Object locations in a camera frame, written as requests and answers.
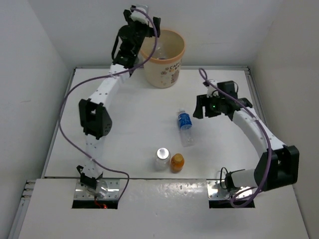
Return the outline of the blue label bottle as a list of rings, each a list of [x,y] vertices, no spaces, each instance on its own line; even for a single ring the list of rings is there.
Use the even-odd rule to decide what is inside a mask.
[[[183,108],[177,111],[177,124],[182,146],[192,146],[194,144],[192,122],[190,115]]]
[[[174,57],[174,46],[172,44],[159,43],[154,52],[154,57],[159,60],[171,59]]]

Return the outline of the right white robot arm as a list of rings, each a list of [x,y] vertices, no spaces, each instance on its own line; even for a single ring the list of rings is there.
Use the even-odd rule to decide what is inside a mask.
[[[226,190],[240,187],[261,187],[262,191],[293,185],[298,180],[299,150],[287,146],[264,125],[247,98],[239,98],[234,81],[204,82],[207,93],[196,97],[193,117],[212,118],[226,115],[247,136],[259,162],[255,169],[227,172]]]

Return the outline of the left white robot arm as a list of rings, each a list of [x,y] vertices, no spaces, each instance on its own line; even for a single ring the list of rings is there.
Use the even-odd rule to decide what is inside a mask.
[[[80,124],[86,135],[85,153],[89,162],[77,169],[80,182],[91,190],[98,189],[103,177],[96,160],[103,154],[104,141],[112,127],[108,113],[112,98],[135,69],[141,66],[138,54],[144,39],[160,36],[160,18],[150,18],[147,6],[133,5],[130,10],[124,11],[124,17],[127,25],[118,31],[108,76],[88,99],[81,99],[79,102]]]

